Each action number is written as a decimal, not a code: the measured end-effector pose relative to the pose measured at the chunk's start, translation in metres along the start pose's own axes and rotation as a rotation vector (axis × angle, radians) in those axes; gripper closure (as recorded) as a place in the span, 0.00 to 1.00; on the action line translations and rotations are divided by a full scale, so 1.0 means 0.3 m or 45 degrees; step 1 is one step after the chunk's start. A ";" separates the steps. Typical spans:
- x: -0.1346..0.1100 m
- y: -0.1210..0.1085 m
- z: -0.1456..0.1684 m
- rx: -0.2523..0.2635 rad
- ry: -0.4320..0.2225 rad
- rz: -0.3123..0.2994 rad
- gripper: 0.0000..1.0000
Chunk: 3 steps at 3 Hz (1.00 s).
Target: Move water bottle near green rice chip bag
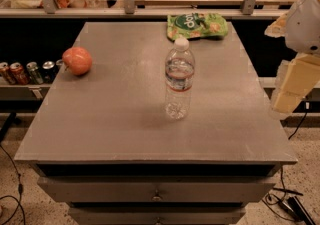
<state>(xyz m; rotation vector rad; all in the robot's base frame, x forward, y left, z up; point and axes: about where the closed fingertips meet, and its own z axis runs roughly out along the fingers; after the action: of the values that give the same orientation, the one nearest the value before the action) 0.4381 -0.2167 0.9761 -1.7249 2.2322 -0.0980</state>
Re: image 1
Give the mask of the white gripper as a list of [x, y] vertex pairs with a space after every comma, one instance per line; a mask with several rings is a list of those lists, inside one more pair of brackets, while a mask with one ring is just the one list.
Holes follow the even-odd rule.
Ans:
[[291, 61], [281, 62], [275, 78], [269, 115], [282, 120], [320, 81], [320, 0], [297, 0], [288, 14], [279, 16], [264, 34], [285, 36], [286, 46], [299, 52]]

